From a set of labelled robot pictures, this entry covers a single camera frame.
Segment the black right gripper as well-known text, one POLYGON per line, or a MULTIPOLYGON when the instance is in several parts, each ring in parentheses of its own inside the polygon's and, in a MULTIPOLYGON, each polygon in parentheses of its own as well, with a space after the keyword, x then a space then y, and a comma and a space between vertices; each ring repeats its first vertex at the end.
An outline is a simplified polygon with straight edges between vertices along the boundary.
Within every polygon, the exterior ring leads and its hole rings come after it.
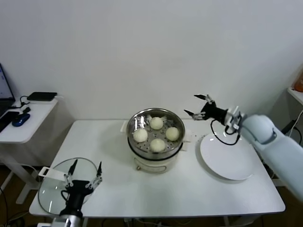
POLYGON ((209 95, 194 95, 201 100, 206 101, 207 103, 201 110, 201 113, 194 113, 189 110, 184 110, 194 121, 204 121, 210 118, 218 121, 220 124, 225 124, 225 117, 227 115, 227 109, 221 109, 216 106, 214 100, 209 95))

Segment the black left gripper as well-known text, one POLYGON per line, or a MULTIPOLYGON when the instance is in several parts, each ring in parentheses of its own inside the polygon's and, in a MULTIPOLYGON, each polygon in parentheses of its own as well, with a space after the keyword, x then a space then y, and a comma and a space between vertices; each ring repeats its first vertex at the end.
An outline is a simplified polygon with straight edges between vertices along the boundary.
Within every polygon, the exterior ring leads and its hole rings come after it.
POLYGON ((61 191, 61 196, 65 200, 65 208, 61 214, 82 214, 81 209, 86 196, 92 194, 92 189, 96 189, 102 182, 102 162, 100 161, 96 177, 92 181, 72 180, 78 160, 64 174, 65 189, 61 191))

